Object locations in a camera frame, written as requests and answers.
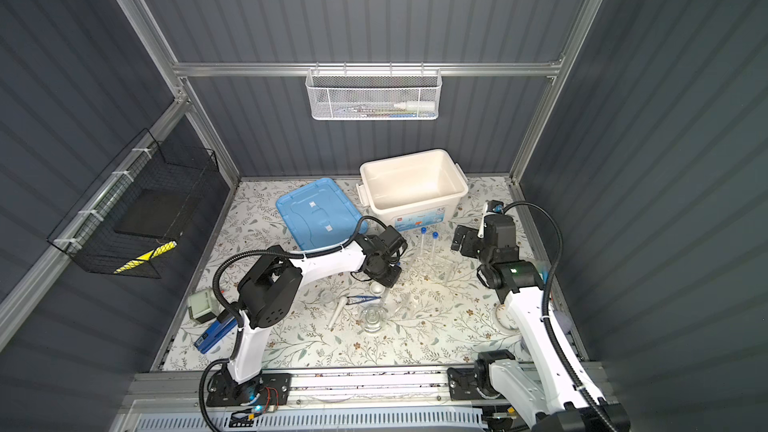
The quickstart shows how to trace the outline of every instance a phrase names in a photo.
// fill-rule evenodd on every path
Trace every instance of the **white wire mesh basket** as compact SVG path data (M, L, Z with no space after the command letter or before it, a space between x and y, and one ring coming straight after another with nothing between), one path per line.
M312 118L317 120L434 120L441 88L439 71L410 76L306 74Z

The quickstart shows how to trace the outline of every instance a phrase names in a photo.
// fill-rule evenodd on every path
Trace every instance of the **label sticker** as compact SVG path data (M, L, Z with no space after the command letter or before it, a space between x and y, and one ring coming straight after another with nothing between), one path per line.
M430 208L429 210L421 210L408 214L407 216L395 218L395 230L403 231L410 228L431 226L432 224L438 224L445 220L446 208Z

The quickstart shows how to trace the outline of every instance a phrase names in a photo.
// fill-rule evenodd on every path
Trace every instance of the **white plastic storage box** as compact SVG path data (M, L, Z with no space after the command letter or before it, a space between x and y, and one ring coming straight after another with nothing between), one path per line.
M464 172L442 149L366 162L360 176L360 202L400 231L450 219L469 192Z

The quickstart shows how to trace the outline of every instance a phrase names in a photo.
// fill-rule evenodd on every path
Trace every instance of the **aluminum frame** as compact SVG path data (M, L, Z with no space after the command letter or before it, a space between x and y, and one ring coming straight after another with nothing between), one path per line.
M150 133L144 134L144 137L139 140L134 149L126 155L114 170L120 171L128 168L143 153L139 149L147 148L152 143L152 137L157 140L165 139L189 108L190 103L186 95L178 96L154 123ZM110 174L107 180L101 184L101 187L85 203L83 210L93 208L104 197L110 187L116 183L118 178L119 175ZM83 220L85 220L85 214L74 216L72 221L64 228L60 237L67 238L72 236L80 228ZM45 249L43 255L27 271L22 280L8 293L5 300L0 304L0 351L4 349L16 331L24 324L27 317L29 317L37 304L56 282L59 275L62 274L71 262L72 260L69 256L51 245Z
M141 43L144 44L144 48L158 68L168 88L175 96L183 92L191 99L194 107L188 111L187 119L197 132L203 146L216 152L219 170L226 183L231 188L236 187L240 180L240 172L237 170L232 156L226 150L224 142L216 132L214 124L206 114L205 108L203 108L197 98L197 94L192 89L192 86L179 78L176 72L174 72L173 64L177 63L178 59L160 30L160 26L154 19L149 6L144 0L116 1L120 5L123 14L128 18L128 22L139 36Z
M181 62L173 65L180 77L306 77L318 69L323 75L435 75L472 77L555 77L560 62L542 63L258 63Z
M528 130L525 132L523 142L509 171L509 175L514 183L520 183L525 168L528 167L528 163L531 161L533 150L536 148L538 140L541 139L549 117L558 103L563 87L571 75L578 54L581 52L581 47L587 39L587 34L589 34L602 3L603 0L584 0L581 5L574 26L563 48L560 73L552 79L544 91L542 100L534 113L533 119L531 119L531 123L528 125Z
M210 237L208 237L208 242L205 245L205 249L203 249L203 254L200 256L200 260L197 261L197 267L195 267L195 271L192 274L192 278L187 284L187 290L184 291L184 296L182 297L181 302L179 302L179 306L176 309L174 320L170 322L170 326L168 326L168 331L165 333L165 337L163 338L163 341L160 343L160 348L158 349L158 353L155 355L154 360L152 360L152 366L149 369L150 372L155 372L160 370L160 365L162 364L163 359L165 358L166 351L168 351L168 347L170 346L170 341L178 333L179 326L181 326L181 322L184 320L184 316L187 313L187 298L190 296L192 292L194 292L195 288L197 287L197 283L200 280L200 276L203 274L203 271L205 270L205 266L208 264L208 260L210 259L210 254L214 250L214 246L216 245L216 240L218 239L219 233L221 232L221 229L224 226L226 215L229 214L230 212L230 208L232 207L232 202L235 199L236 192L237 192L237 187L231 188L230 193L226 196L226 200L224 200L224 206L221 208L219 217L216 219L216 225L214 226L214 230L211 232Z
M606 400L616 402L601 362L581 362ZM408 407L422 405L502 405L504 398L451 400L448 368L472 369L473 364L399 365L356 368L298 368L264 370L292 374L289 408ZM521 362L523 372L540 383L532 362ZM197 410L197 385L201 371L136 374L119 413L130 411L183 412Z
M509 195L512 196L514 202L525 200L523 190L520 188L519 184L510 182L508 186ZM547 250L544 248L542 236L538 234L538 228L531 215L531 209L528 207L519 207L516 208L516 210L520 217L520 223L523 226L523 230L525 230L525 235L528 237L528 244L531 245L531 251L533 252L534 258L546 263L547 269L549 269L552 264L549 261ZM571 337L574 339L574 345L576 346L576 351L578 352L579 357L583 360L589 360L589 354L584 346L584 342L581 340L581 335L579 335L578 329L576 328L573 316L571 316L571 309L568 308L568 304L565 302L563 290L560 288L557 275L554 276L554 283L552 284L552 301L557 305L560 312L565 312L571 319Z

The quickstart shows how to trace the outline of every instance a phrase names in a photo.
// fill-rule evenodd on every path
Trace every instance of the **blue stapler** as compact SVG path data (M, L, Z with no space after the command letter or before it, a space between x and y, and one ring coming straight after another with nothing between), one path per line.
M222 311L216 320L206 329L197 341L194 342L194 346L202 354L205 354L208 350L211 350L229 331L235 328L237 321L226 310Z

